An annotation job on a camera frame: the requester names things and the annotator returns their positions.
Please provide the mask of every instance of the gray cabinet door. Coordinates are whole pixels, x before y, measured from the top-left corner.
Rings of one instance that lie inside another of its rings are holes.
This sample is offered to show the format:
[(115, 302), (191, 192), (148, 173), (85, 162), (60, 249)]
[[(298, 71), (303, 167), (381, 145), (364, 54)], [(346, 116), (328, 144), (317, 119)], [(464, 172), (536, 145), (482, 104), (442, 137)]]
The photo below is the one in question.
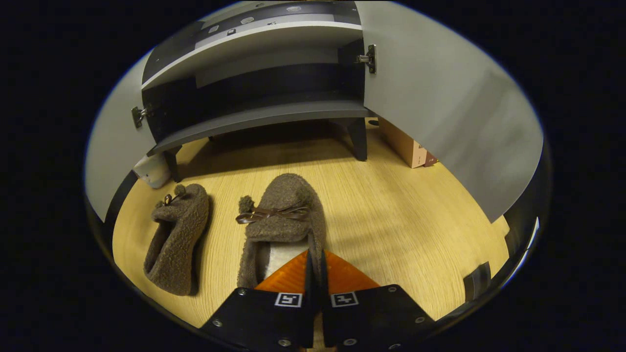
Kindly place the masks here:
[(490, 221), (535, 173), (543, 132), (520, 87), (486, 53), (445, 26), (387, 1), (356, 1), (366, 70), (365, 107), (428, 149)]
[(126, 73), (109, 94), (94, 122), (85, 158), (85, 189), (104, 221), (111, 200), (135, 164), (157, 143), (146, 120), (135, 128), (131, 109), (143, 109), (141, 77), (150, 53)]

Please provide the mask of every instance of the slipper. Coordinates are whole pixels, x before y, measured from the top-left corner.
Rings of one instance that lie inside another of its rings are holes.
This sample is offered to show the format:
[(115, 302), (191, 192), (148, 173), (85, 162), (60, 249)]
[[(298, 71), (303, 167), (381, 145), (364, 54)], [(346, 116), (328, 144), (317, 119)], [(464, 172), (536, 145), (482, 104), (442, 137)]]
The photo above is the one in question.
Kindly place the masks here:
[(208, 196), (198, 184), (177, 185), (175, 197), (165, 196), (152, 212), (159, 225), (143, 263), (146, 277), (161, 289), (178, 296), (192, 291), (193, 247), (208, 218)]
[(258, 207), (249, 195), (242, 197), (239, 212), (237, 222), (247, 226), (238, 287), (255, 288), (306, 250), (321, 282), (326, 220), (317, 193), (305, 179), (284, 173), (267, 186)]

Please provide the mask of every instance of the cabinet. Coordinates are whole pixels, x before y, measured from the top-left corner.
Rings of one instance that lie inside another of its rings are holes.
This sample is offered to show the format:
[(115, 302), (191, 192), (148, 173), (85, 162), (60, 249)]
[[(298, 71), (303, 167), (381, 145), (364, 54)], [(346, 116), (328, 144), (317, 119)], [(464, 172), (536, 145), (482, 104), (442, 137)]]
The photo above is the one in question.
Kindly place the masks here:
[[(520, 87), (486, 53), (396, 3), (260, 3), (189, 25), (115, 87), (94, 125), (85, 167), (87, 195), (101, 220), (147, 153), (315, 118), (384, 117), (436, 155), (490, 221), (524, 191), (543, 132)], [(353, 63), (371, 44), (375, 73)], [(266, 82), (274, 85), (259, 89)], [(221, 107), (219, 92), (227, 97)], [(136, 106), (147, 115), (139, 129), (131, 119)], [(349, 131), (358, 126), (353, 122), (344, 123)]]

